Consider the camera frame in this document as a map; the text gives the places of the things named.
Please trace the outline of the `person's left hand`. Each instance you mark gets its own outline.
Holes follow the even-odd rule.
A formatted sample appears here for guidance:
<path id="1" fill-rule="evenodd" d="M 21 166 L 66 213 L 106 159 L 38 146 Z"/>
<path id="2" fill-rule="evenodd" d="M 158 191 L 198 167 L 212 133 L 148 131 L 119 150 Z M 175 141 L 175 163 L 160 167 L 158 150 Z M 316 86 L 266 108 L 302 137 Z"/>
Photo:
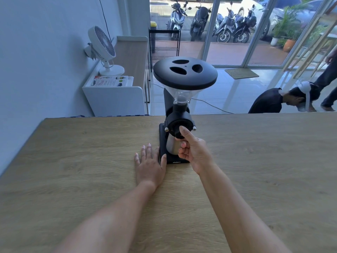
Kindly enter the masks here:
<path id="1" fill-rule="evenodd" d="M 147 145 L 143 145 L 139 158 L 141 164 L 135 167 L 136 184 L 149 184 L 153 191 L 155 191 L 163 182 L 166 170 L 162 170 L 159 160 L 159 148 L 153 150 L 153 159 L 147 161 Z"/>

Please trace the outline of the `person's right hand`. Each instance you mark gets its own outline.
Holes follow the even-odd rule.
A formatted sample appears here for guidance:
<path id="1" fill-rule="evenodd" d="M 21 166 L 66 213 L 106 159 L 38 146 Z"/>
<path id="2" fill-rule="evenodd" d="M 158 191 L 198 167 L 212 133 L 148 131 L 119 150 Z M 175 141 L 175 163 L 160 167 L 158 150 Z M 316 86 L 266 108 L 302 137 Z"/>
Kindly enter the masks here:
<path id="1" fill-rule="evenodd" d="M 215 164 L 205 140 L 200 138 L 197 138 L 196 145 L 190 145 L 188 142 L 182 141 L 178 156 L 190 162 L 192 169 L 198 175 Z"/>

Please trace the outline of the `steel dosing cup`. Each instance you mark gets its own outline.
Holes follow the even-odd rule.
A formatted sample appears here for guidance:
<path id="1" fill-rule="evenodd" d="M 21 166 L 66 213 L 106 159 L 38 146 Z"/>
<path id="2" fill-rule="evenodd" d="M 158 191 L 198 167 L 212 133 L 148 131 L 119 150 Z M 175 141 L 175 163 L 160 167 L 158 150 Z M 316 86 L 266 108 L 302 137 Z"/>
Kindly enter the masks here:
<path id="1" fill-rule="evenodd" d="M 167 153 L 173 156 L 178 156 L 179 149 L 181 148 L 181 143 L 184 139 L 184 137 L 176 138 L 175 136 L 168 133 L 166 141 Z"/>

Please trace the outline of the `person's right forearm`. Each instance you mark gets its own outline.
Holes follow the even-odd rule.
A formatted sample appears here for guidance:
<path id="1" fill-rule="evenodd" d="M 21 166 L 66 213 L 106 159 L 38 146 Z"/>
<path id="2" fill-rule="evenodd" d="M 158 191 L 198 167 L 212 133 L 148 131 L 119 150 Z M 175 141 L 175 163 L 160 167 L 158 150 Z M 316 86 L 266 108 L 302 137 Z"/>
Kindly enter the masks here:
<path id="1" fill-rule="evenodd" d="M 292 253 L 214 162 L 192 167 L 200 177 L 232 253 Z"/>

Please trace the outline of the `person's left forearm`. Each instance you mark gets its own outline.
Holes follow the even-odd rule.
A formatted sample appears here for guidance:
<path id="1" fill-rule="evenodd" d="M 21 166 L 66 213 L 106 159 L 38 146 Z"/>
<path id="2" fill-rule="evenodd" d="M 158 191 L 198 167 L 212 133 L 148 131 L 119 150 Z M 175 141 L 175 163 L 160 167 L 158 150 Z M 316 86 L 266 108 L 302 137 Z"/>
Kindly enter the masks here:
<path id="1" fill-rule="evenodd" d="M 128 253 L 141 213 L 156 188 L 153 181 L 141 181 L 81 223 L 53 253 Z"/>

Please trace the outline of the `white wooden sideboard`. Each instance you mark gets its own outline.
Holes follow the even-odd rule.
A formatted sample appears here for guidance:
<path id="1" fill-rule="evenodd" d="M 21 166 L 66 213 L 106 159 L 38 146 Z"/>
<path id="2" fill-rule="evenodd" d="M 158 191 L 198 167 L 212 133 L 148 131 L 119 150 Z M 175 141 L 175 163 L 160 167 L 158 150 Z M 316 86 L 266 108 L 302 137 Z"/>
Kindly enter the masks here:
<path id="1" fill-rule="evenodd" d="M 99 61 L 84 83 L 82 90 L 96 117 L 135 116 L 149 114 L 150 83 L 149 40 L 145 36 L 118 36 L 115 45 L 116 58 L 111 63 L 124 68 L 124 74 L 114 76 L 115 86 L 106 84 L 107 78 L 96 86 Z"/>

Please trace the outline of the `black coffee grinder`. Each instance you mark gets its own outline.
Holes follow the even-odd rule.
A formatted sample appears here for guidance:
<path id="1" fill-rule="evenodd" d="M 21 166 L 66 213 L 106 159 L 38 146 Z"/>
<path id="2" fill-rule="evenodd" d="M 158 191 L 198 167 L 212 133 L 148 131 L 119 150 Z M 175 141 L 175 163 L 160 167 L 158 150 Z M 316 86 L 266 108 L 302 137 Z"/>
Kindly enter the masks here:
<path id="1" fill-rule="evenodd" d="M 167 153 L 168 133 L 183 137 L 180 126 L 196 131 L 188 104 L 200 91 L 215 84 L 218 73 L 209 63 L 191 57 L 168 57 L 155 63 L 153 75 L 163 87 L 166 118 L 159 124 L 160 158 L 166 154 L 168 164 L 188 163 Z"/>

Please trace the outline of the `white illustrated book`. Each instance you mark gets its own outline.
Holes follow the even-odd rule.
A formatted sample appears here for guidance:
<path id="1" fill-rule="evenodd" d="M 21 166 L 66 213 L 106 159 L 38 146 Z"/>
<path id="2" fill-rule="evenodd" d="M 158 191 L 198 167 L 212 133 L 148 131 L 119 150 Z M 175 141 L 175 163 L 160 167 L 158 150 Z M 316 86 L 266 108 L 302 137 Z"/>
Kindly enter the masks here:
<path id="1" fill-rule="evenodd" d="M 84 87 L 89 88 L 114 88 L 132 87 L 133 76 L 95 76 L 89 80 Z"/>

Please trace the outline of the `grey doormat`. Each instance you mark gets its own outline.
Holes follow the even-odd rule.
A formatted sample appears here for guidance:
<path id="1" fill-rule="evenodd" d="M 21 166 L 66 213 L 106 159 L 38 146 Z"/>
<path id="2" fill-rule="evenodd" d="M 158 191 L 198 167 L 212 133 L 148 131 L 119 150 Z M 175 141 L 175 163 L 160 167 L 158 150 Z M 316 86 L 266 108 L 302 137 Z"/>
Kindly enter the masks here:
<path id="1" fill-rule="evenodd" d="M 248 68 L 225 69 L 225 72 L 229 76 L 231 76 L 234 80 L 259 77 L 258 74 L 256 74 L 255 72 L 253 72 L 251 69 Z"/>

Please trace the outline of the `black metal rack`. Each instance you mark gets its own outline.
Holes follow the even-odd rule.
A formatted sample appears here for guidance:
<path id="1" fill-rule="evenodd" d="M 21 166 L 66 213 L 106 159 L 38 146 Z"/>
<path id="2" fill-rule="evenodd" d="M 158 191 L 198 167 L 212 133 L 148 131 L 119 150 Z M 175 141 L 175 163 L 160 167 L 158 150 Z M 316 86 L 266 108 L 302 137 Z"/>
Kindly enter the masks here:
<path id="1" fill-rule="evenodd" d="M 151 72 L 158 61 L 179 56 L 180 38 L 180 30 L 149 29 Z"/>

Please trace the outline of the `silver scooter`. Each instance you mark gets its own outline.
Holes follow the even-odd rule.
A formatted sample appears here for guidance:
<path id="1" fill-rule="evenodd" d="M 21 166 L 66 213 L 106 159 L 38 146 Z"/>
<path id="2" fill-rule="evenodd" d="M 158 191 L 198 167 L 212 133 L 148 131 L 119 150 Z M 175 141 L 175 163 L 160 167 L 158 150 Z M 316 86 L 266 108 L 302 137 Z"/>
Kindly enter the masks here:
<path id="1" fill-rule="evenodd" d="M 230 8 L 227 8 L 228 15 L 223 17 L 218 13 L 212 36 L 217 36 L 217 43 L 228 43 L 233 34 L 235 24 L 234 12 L 232 10 L 233 1 L 230 1 Z"/>

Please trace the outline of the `black scooter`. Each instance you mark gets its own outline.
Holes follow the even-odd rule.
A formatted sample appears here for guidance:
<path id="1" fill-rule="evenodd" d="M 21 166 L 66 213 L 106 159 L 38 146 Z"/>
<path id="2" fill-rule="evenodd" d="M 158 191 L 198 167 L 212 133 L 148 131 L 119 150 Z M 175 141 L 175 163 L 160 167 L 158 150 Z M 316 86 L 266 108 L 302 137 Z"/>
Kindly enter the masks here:
<path id="1" fill-rule="evenodd" d="M 191 22 L 191 27 L 189 31 L 191 35 L 191 42 L 201 39 L 202 33 L 204 32 L 209 18 L 209 14 L 212 12 L 212 8 L 212 6 L 210 8 L 203 7 L 201 5 L 196 6 L 197 10 Z"/>

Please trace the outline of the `white desk fan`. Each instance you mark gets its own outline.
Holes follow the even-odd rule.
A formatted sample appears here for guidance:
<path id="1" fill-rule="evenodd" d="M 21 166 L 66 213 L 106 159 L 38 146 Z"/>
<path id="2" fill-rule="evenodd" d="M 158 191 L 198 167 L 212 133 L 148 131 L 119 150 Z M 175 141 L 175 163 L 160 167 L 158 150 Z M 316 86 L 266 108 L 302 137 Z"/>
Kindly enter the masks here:
<path id="1" fill-rule="evenodd" d="M 117 64 L 109 62 L 116 57 L 116 51 L 111 40 L 98 26 L 93 26 L 88 30 L 90 42 L 84 48 L 86 56 L 90 59 L 101 61 L 102 67 L 99 69 L 101 76 L 121 76 L 125 70 Z"/>

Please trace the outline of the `grey scooter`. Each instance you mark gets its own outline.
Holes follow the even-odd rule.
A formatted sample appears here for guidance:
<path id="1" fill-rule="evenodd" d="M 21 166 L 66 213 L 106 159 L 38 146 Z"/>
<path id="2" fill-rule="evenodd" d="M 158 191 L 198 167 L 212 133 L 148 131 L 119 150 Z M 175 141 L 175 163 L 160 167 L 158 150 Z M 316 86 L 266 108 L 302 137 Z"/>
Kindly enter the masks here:
<path id="1" fill-rule="evenodd" d="M 181 4 L 178 0 L 172 1 L 174 1 L 174 3 L 171 5 L 173 11 L 171 12 L 169 20 L 166 24 L 166 29 L 169 31 L 173 31 L 173 33 L 169 33 L 169 37 L 171 37 L 172 39 L 178 39 L 179 35 L 175 31 L 181 32 L 185 17 L 187 17 L 186 10 L 191 10 L 191 7 L 187 8 L 188 0 L 185 0 L 183 7 L 181 7 Z"/>

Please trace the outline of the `black motorcycle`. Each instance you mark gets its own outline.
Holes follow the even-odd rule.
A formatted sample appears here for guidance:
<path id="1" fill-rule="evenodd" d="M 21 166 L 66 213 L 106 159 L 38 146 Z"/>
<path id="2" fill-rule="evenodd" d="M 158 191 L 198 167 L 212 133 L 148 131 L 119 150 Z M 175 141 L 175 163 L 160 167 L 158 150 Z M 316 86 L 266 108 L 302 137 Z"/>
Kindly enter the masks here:
<path id="1" fill-rule="evenodd" d="M 248 15 L 243 16 L 240 14 L 234 15 L 234 31 L 233 31 L 233 43 L 247 43 L 249 40 L 251 28 L 256 26 L 257 18 L 254 13 L 255 5 L 252 5 L 251 9 L 248 9 Z"/>

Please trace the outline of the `orange clay pot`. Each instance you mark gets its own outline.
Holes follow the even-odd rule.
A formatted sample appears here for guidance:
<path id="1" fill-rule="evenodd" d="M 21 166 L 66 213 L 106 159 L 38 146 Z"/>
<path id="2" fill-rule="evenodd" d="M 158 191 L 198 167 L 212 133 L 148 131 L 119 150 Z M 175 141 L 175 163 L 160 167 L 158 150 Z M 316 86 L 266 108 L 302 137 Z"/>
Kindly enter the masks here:
<path id="1" fill-rule="evenodd" d="M 289 53 L 292 50 L 292 48 L 295 46 L 296 42 L 297 42 L 296 40 L 287 39 L 284 43 L 283 51 L 286 53 Z"/>

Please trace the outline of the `white car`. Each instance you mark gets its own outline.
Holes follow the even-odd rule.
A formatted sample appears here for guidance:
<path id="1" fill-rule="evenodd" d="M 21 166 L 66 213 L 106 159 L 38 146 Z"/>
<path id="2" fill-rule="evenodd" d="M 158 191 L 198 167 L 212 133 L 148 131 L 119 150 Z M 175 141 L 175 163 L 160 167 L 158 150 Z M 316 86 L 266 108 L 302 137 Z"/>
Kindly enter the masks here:
<path id="1" fill-rule="evenodd" d="M 256 29 L 267 8 L 268 1 L 269 0 L 242 0 L 238 10 L 238 15 L 247 17 L 248 10 L 252 10 L 257 19 L 257 24 L 254 27 L 254 29 Z M 269 40 L 274 36 L 274 28 L 276 24 L 283 19 L 285 7 L 292 7 L 295 5 L 300 5 L 302 7 L 297 12 L 294 22 L 300 25 L 302 29 L 305 29 L 323 1 L 324 0 L 277 0 L 269 20 L 266 22 L 263 29 L 260 40 Z"/>

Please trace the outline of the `green potted plant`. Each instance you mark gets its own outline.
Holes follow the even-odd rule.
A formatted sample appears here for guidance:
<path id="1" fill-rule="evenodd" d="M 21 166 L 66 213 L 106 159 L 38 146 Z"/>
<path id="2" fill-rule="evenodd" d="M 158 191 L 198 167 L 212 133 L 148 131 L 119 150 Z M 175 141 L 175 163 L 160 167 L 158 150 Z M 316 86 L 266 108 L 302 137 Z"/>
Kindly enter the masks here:
<path id="1" fill-rule="evenodd" d="M 277 19 L 273 30 L 273 38 L 276 38 L 276 46 L 283 48 L 288 40 L 296 41 L 304 31 L 301 21 L 297 18 L 304 11 L 304 4 L 287 6 L 284 8 L 283 18 Z"/>

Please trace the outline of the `white glass door frame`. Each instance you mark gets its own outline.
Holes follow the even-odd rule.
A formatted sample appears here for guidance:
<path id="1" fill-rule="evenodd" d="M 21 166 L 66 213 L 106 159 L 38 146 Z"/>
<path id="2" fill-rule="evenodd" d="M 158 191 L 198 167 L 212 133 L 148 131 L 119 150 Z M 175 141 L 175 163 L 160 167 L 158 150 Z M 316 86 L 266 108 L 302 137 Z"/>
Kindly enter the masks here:
<path id="1" fill-rule="evenodd" d="M 238 0 L 233 5 L 234 14 L 238 13 L 242 0 Z M 233 36 L 228 43 L 217 43 L 217 36 L 212 36 L 216 21 L 212 23 L 210 32 L 207 33 L 209 47 L 204 47 L 203 55 L 205 61 L 219 67 L 281 67 L 285 62 L 288 53 L 281 50 L 269 40 L 260 40 L 266 22 L 269 20 L 271 12 L 277 0 L 269 0 L 267 8 L 258 24 L 257 28 L 251 28 L 251 34 L 247 43 L 233 43 Z"/>

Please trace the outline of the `wooden ladder frame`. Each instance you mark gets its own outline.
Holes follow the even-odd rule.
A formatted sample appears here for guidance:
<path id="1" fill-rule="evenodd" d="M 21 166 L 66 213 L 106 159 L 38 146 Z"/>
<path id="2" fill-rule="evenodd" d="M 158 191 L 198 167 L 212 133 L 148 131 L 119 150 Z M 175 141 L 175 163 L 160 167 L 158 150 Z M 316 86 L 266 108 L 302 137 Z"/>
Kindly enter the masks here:
<path id="1" fill-rule="evenodd" d="M 303 30 L 290 56 L 283 65 L 286 77 L 299 79 L 311 70 L 312 78 L 316 72 L 327 67 L 326 56 L 337 46 L 337 0 L 322 0 L 313 18 Z"/>

